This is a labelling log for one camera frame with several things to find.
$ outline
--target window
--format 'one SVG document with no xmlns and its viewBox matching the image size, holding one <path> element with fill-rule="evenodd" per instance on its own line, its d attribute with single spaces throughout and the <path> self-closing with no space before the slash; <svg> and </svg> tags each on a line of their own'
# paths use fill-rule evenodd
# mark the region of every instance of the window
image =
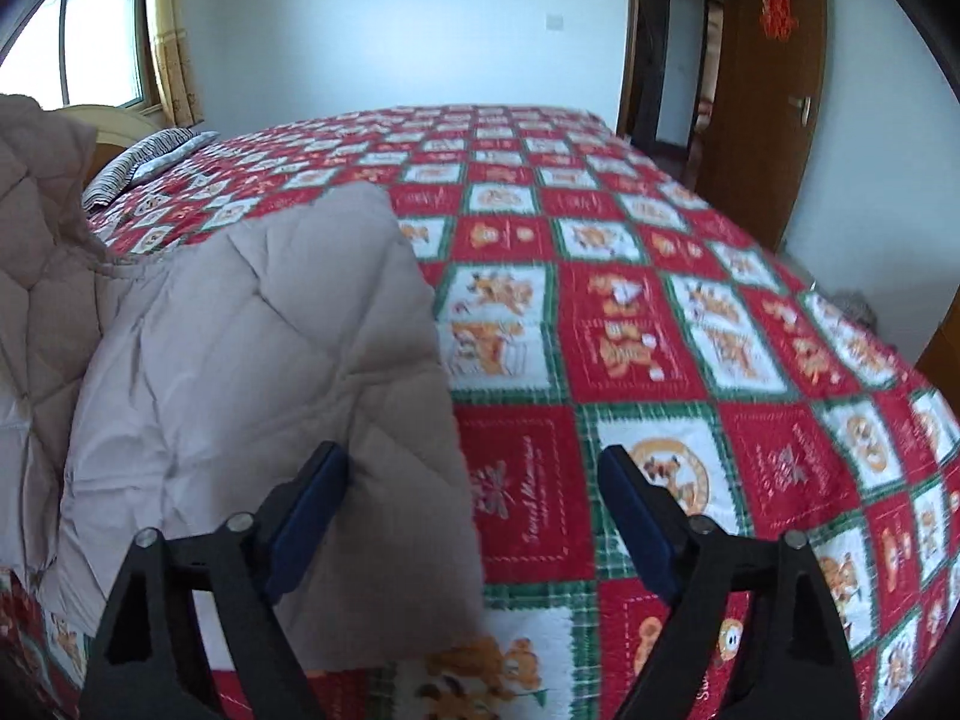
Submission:
<svg viewBox="0 0 960 720">
<path fill-rule="evenodd" d="M 144 0 L 44 0 L 0 55 L 0 92 L 46 109 L 157 99 Z"/>
</svg>

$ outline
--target window pane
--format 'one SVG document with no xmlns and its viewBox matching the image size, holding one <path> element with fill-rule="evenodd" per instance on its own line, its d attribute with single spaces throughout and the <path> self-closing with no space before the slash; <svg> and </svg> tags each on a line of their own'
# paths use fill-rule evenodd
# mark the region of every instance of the window pane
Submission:
<svg viewBox="0 0 960 720">
<path fill-rule="evenodd" d="M 134 0 L 66 0 L 66 88 L 71 105 L 140 100 Z"/>
<path fill-rule="evenodd" d="M 0 65 L 0 92 L 27 95 L 51 110 L 64 105 L 59 85 L 59 0 L 44 0 Z"/>
</svg>

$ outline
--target quilted jacket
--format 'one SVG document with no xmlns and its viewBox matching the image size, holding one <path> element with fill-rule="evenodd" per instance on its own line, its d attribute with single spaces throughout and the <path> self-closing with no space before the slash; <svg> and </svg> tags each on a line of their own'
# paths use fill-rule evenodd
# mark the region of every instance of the quilted jacket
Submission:
<svg viewBox="0 0 960 720">
<path fill-rule="evenodd" d="M 354 460 L 346 501 L 277 606 L 301 664 L 474 635 L 482 569 L 433 293 L 386 194 L 345 186 L 121 263 L 80 210 L 92 147 L 83 124 L 0 97 L 0 565 L 93 635 L 138 530 L 211 531 L 334 440 Z"/>
</svg>

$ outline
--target blue gripper pad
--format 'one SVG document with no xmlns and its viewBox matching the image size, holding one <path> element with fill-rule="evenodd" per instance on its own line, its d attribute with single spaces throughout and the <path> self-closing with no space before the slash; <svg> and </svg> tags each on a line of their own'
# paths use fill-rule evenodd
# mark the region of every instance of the blue gripper pad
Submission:
<svg viewBox="0 0 960 720">
<path fill-rule="evenodd" d="M 272 541 L 271 571 L 264 592 L 272 604 L 304 579 L 323 535 L 347 494 L 349 455 L 331 445 L 312 480 L 299 495 L 289 517 Z"/>
<path fill-rule="evenodd" d="M 680 582 L 673 570 L 673 547 L 618 463 L 613 447 L 600 453 L 597 483 L 637 575 L 646 589 L 658 595 L 664 603 L 673 605 L 680 598 Z"/>
</svg>

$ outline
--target metal screw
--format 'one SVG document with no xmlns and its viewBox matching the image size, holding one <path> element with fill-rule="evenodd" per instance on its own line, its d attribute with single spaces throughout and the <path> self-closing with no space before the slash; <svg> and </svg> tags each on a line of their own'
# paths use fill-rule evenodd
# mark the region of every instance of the metal screw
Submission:
<svg viewBox="0 0 960 720">
<path fill-rule="evenodd" d="M 142 549 L 146 549 L 157 541 L 157 538 L 160 538 L 160 531 L 157 528 L 144 528 L 133 537 L 133 543 Z"/>
<path fill-rule="evenodd" d="M 693 528 L 694 533 L 707 536 L 707 533 L 713 533 L 716 530 L 717 524 L 704 514 L 694 514 L 690 517 L 690 527 Z"/>
<path fill-rule="evenodd" d="M 806 536 L 802 531 L 787 531 L 784 541 L 793 549 L 803 549 L 806 546 Z"/>
<path fill-rule="evenodd" d="M 239 512 L 227 520 L 227 530 L 232 533 L 243 533 L 248 531 L 253 525 L 253 515 L 249 512 Z"/>
</svg>

